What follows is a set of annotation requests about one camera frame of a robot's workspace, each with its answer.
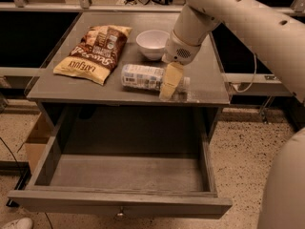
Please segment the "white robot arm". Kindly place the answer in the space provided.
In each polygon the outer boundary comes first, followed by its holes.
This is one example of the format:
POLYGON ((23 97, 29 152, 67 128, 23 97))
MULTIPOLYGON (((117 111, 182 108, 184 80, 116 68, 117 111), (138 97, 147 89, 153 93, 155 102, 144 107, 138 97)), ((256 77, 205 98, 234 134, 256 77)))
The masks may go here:
MULTIPOLYGON (((305 100, 305 25, 256 0, 186 0, 163 59, 187 65, 224 24, 299 102, 305 100)), ((257 229, 305 229, 305 129, 274 158, 257 229)))

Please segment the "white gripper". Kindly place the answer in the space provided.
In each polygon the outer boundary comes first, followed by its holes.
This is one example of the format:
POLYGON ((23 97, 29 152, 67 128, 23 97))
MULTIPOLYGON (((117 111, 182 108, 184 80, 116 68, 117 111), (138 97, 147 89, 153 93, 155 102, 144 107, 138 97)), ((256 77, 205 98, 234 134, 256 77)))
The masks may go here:
POLYGON ((190 64, 200 49, 201 46, 190 46, 181 41, 174 31, 171 31, 162 56, 162 61, 170 64, 167 65, 163 75, 159 94, 161 100, 170 100, 172 98, 183 77, 182 65, 190 64))

